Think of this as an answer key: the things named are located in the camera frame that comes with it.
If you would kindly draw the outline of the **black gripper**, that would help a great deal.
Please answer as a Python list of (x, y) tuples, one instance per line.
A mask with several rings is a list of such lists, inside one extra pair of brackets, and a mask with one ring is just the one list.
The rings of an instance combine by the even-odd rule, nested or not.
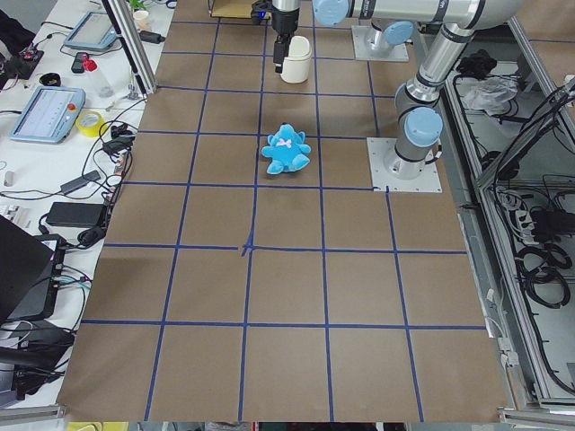
[(275, 72), (283, 72), (284, 60), (289, 53), (291, 36), (296, 32), (299, 19), (299, 0), (271, 1), (272, 28), (278, 34), (274, 42), (273, 64)]

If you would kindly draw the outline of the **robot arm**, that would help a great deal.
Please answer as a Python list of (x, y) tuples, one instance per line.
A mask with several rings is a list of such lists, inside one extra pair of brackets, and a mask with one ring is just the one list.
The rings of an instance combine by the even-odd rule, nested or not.
[(443, 119), (434, 109), (439, 92), (474, 34), (506, 22), (522, 5), (512, 0), (313, 2), (315, 19), (326, 26), (350, 17), (441, 24), (417, 74), (395, 95), (398, 137), (384, 156), (384, 167), (394, 177), (412, 180), (422, 173), (443, 129)]
[[(324, 26), (334, 26), (352, 15), (350, 1), (314, 1), (314, 17)], [(274, 42), (273, 62), (278, 73), (283, 71), (291, 40), (297, 30), (300, 3), (298, 1), (272, 0), (266, 3), (271, 14)], [(370, 19), (368, 26), (352, 28), (355, 58), (359, 60), (406, 62), (409, 60), (406, 43), (414, 32), (414, 24), (408, 21), (391, 21), (376, 18), (366, 7), (360, 11), (362, 20)]]

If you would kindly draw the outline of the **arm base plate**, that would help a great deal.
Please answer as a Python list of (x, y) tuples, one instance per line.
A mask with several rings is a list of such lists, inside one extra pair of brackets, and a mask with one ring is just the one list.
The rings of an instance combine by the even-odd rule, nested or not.
[(419, 162), (407, 162), (395, 152), (395, 138), (368, 137), (367, 154), (372, 189), (379, 192), (441, 193), (432, 150)]
[(371, 26), (351, 28), (355, 59), (360, 61), (408, 62), (406, 45), (391, 45), (384, 33)]

